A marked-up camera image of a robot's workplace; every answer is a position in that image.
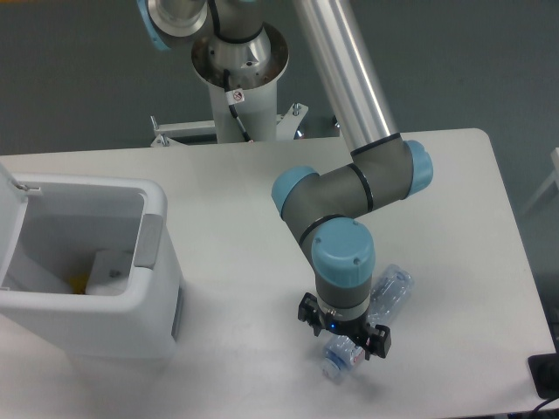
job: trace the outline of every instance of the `yellow object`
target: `yellow object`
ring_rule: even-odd
[[[89,274],[83,273],[81,275],[76,275],[68,279],[68,284],[72,287],[74,294],[85,294],[87,280],[89,279]]]

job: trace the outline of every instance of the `white trash bin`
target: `white trash bin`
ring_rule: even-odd
[[[166,216],[151,181],[12,176],[0,164],[0,313],[68,353],[170,356],[182,274]],[[89,275],[75,293],[72,279]]]

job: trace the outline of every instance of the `trash bin lid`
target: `trash bin lid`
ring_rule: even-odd
[[[0,163],[0,286],[10,266],[27,210],[27,194]]]

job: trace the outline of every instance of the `white table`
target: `white table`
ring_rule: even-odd
[[[386,360],[342,385],[321,375],[321,345],[297,320],[314,277],[270,198],[294,165],[350,162],[341,139],[146,148],[0,161],[11,171],[145,177],[169,198],[186,301],[167,361],[62,353],[0,319],[1,416],[24,418],[339,418],[476,416],[540,402],[527,358],[554,347],[487,136],[407,134],[424,143],[432,185],[360,219],[375,274],[416,280]]]

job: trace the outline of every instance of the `plastic water bottle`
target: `plastic water bottle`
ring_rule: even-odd
[[[391,264],[373,285],[370,293],[367,321],[372,327],[386,325],[394,319],[410,297],[414,281],[399,266]],[[324,346],[322,373],[333,381],[344,375],[365,359],[365,350],[347,336],[334,335]]]

